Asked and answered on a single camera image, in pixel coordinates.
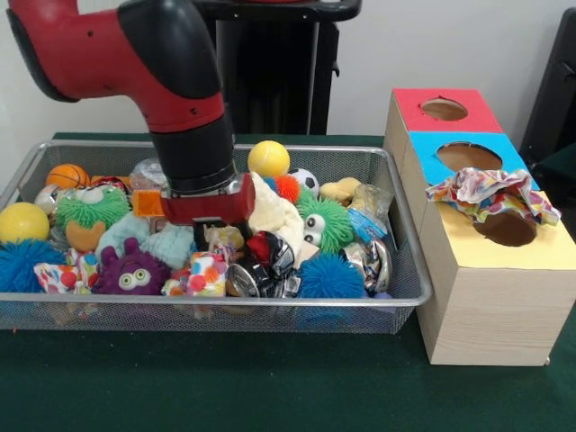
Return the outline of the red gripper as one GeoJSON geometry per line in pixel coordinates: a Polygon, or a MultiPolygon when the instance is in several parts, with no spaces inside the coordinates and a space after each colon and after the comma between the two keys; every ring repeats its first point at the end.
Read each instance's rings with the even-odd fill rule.
{"type": "Polygon", "coordinates": [[[248,219],[256,201],[256,189],[251,174],[236,175],[223,187],[201,194],[178,195],[165,189],[160,204],[166,219],[174,225],[193,225],[196,250],[206,250],[205,229],[202,223],[218,222],[234,225],[243,238],[243,245],[235,253],[241,259],[250,253],[248,241],[253,232],[248,219]]]}

